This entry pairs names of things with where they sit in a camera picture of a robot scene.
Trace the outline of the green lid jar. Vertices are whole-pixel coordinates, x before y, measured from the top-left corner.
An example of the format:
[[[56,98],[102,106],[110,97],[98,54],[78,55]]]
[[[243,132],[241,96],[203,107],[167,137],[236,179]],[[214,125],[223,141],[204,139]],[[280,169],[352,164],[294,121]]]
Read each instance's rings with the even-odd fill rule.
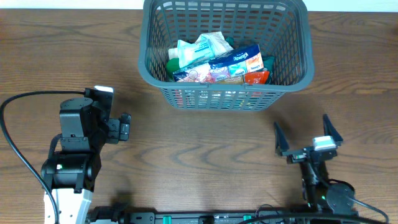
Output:
[[[180,70],[179,58],[172,58],[166,63],[166,73],[169,82],[174,82],[173,72]]]

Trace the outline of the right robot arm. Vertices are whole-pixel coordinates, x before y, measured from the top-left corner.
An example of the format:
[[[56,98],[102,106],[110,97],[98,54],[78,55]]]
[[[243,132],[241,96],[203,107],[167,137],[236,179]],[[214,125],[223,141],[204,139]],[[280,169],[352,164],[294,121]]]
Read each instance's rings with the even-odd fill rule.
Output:
[[[332,125],[327,114],[323,115],[324,135],[312,139],[311,146],[290,150],[285,134],[274,123],[275,153],[285,157],[288,164],[298,164],[302,174],[303,196],[310,210],[349,215],[353,210],[354,188],[351,184],[331,180],[326,161],[338,155],[343,138]]]

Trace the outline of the teal small sachet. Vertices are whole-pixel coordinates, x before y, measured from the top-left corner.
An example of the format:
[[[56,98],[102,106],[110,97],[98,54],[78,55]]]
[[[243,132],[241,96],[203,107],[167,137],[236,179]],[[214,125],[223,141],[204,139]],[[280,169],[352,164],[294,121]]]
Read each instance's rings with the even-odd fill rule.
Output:
[[[199,36],[194,43],[188,43],[179,40],[177,43],[177,55],[179,59],[179,67],[183,68],[193,62],[213,58],[215,52],[208,34]]]

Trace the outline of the green Nescafe bag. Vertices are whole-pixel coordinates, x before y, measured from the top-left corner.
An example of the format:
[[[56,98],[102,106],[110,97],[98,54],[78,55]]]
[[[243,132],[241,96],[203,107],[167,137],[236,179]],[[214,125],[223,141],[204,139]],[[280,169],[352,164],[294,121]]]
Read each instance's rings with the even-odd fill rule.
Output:
[[[263,67],[260,68],[259,70],[253,71],[253,72],[270,71],[271,74],[269,75],[269,78],[266,82],[266,83],[270,83],[272,80],[272,76],[273,76],[273,70],[274,70],[273,63],[274,63],[275,57],[262,56],[261,58],[262,58]]]

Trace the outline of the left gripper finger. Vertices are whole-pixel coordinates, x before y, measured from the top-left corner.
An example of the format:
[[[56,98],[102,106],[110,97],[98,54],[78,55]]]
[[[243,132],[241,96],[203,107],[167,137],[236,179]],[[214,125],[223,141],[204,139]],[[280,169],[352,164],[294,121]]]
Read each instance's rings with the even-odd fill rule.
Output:
[[[123,113],[120,117],[120,127],[119,127],[119,140],[127,141],[129,139],[131,124],[131,115]]]
[[[109,132],[107,137],[108,144],[117,144],[119,142],[120,120],[110,118],[107,122]]]

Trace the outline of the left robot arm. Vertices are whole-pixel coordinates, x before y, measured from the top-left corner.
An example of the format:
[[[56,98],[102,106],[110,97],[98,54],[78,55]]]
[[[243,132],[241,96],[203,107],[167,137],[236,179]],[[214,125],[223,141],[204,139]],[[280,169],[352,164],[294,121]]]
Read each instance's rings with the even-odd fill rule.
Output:
[[[113,98],[113,88],[95,86],[82,97],[61,103],[62,132],[52,139],[41,169],[50,190],[44,196],[46,223],[86,222],[101,169],[101,149],[129,139],[131,115],[111,118]]]

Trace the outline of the Kleenex tissue multipack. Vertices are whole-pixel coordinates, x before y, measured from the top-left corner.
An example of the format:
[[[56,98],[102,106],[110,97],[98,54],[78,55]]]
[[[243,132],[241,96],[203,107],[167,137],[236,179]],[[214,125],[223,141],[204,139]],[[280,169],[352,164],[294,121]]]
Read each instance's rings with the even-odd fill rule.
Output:
[[[240,47],[204,62],[173,72],[175,82],[217,83],[262,70],[264,64],[258,44]]]

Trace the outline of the orange biscuit packet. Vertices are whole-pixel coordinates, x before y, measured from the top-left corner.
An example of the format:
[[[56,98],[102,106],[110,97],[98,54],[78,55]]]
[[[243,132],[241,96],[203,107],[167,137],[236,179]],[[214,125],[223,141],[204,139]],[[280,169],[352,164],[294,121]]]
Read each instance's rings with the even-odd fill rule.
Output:
[[[270,74],[270,71],[251,72],[238,77],[226,78],[224,80],[218,81],[218,83],[235,85],[240,85],[244,83],[249,85],[266,84]]]

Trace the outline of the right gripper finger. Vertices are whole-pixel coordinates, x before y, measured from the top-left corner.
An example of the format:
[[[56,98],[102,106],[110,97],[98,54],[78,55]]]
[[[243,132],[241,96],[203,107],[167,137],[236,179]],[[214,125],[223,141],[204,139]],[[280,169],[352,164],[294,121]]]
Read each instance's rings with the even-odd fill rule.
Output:
[[[323,115],[323,130],[326,136],[331,136],[337,146],[341,146],[343,138],[335,129],[327,114]]]
[[[289,150],[289,144],[278,122],[274,122],[274,132],[275,132],[275,153],[279,156],[283,156],[285,152]]]

